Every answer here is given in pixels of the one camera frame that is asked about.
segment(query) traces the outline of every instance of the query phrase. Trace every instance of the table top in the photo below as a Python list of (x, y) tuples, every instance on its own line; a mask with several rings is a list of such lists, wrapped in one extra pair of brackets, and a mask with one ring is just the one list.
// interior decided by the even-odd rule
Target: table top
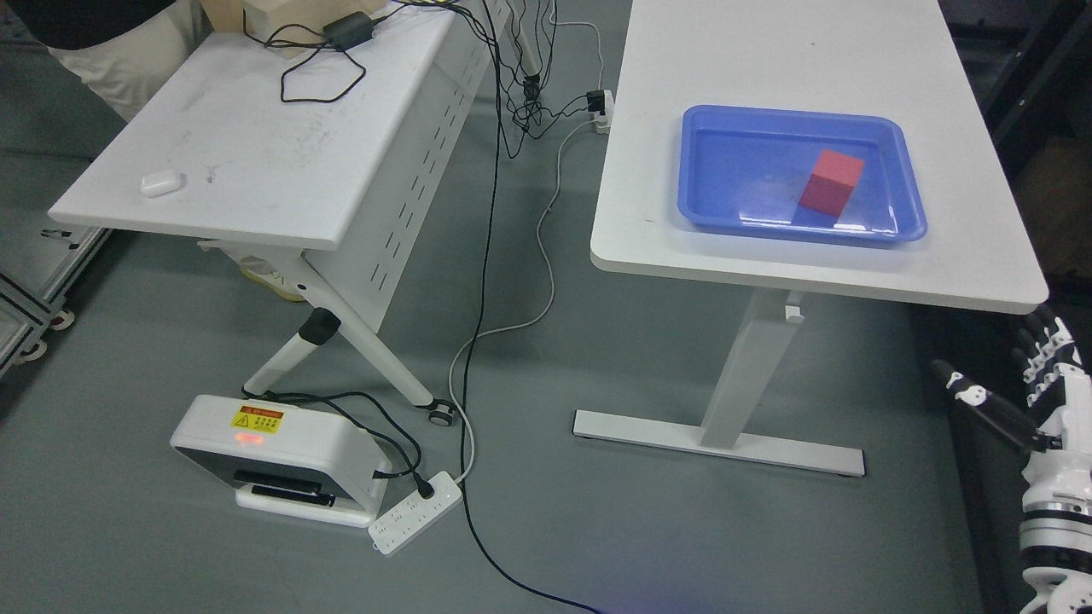
[[(928, 232), (874, 248), (699, 231), (676, 202), (701, 104), (894, 121)], [(633, 0), (591, 250), (608, 271), (1001, 312), (1047, 297), (936, 0)]]
[[(280, 101), (285, 59), (213, 34), (49, 211), (61, 222), (333, 250), (455, 15), (406, 8), (349, 51), (368, 73), (333, 104)], [(359, 74), (322, 51), (288, 97), (332, 97)], [(141, 179), (174, 169), (171, 193)]]

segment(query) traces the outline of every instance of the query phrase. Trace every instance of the red indicator light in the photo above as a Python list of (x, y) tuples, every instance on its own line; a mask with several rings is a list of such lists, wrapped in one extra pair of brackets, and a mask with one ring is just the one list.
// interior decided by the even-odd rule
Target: red indicator light
[(265, 440), (261, 435), (256, 435), (253, 433), (236, 433), (235, 440), (239, 444), (246, 446), (261, 446), (262, 441)]

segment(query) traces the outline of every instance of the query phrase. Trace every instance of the blue plastic tray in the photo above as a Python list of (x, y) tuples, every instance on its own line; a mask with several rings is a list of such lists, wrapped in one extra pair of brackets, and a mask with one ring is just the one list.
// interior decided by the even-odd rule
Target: blue plastic tray
[[(839, 217), (798, 204), (824, 149), (865, 161)], [(926, 231), (902, 130), (881, 117), (692, 107), (682, 118), (678, 208), (702, 229), (757, 237), (867, 246)]]

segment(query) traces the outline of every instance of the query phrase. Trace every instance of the white cable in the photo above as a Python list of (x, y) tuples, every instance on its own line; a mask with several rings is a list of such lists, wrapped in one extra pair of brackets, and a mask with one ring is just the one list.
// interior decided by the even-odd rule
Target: white cable
[(600, 86), (598, 90), (603, 88), (603, 36), (600, 34), (600, 28), (595, 27), (595, 24), (590, 22), (559, 22), (557, 20), (557, 0), (550, 0), (549, 3), (549, 23), (551, 25), (584, 25), (595, 31), (595, 46), (600, 55)]
[(471, 342), (473, 342), (475, 339), (482, 339), (483, 336), (495, 334), (498, 332), (508, 332), (512, 330), (527, 328), (536, 323), (538, 320), (543, 319), (549, 311), (550, 307), (554, 306), (554, 295), (556, 291), (556, 285), (554, 283), (554, 267), (550, 264), (549, 256), (547, 256), (546, 253), (546, 246), (543, 245), (543, 222), (546, 220), (546, 214), (549, 213), (550, 210), (553, 209), (554, 202), (557, 201), (558, 194), (561, 193), (561, 151), (565, 149), (565, 144), (569, 142), (569, 139), (577, 133), (577, 130), (580, 130), (581, 128), (590, 123), (595, 123), (595, 121), (594, 120), (585, 121), (583, 123), (580, 123), (572, 130), (570, 130), (569, 133), (566, 134), (565, 139), (561, 140), (561, 144), (557, 147), (557, 166), (556, 166), (557, 179), (554, 185), (554, 196), (551, 196), (549, 202), (546, 203), (546, 209), (544, 209), (542, 215), (538, 216), (538, 224), (535, 226), (535, 239), (538, 241), (538, 252), (542, 255), (543, 262), (546, 263), (546, 272), (549, 274), (549, 299), (546, 300), (546, 306), (543, 307), (543, 310), (537, 316), (523, 323), (511, 324), (507, 327), (500, 327), (487, 330), (484, 332), (479, 332), (475, 338), (468, 339), (466, 343), (463, 343), (463, 346), (459, 349), (459, 352), (455, 353), (455, 357), (451, 359), (451, 366), (448, 368), (448, 395), (451, 398), (451, 402), (455, 404), (455, 410), (459, 411), (460, 417), (463, 418), (463, 423), (466, 425), (466, 433), (470, 435), (470, 444), (471, 444), (471, 457), (470, 460), (466, 462), (466, 469), (463, 470), (463, 472), (459, 475), (459, 477), (455, 477), (455, 484), (461, 483), (471, 472), (471, 468), (474, 467), (474, 428), (471, 426), (471, 421), (466, 416), (466, 410), (463, 409), (462, 403), (459, 402), (459, 398), (455, 395), (455, 386), (454, 386), (455, 365), (459, 363), (459, 357), (463, 355), (463, 352), (466, 351)]

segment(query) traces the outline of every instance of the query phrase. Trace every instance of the black shirt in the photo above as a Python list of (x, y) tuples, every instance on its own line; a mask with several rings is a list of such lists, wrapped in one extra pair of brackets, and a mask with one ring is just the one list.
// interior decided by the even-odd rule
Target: black shirt
[(155, 16), (174, 0), (7, 0), (39, 43), (86, 49)]

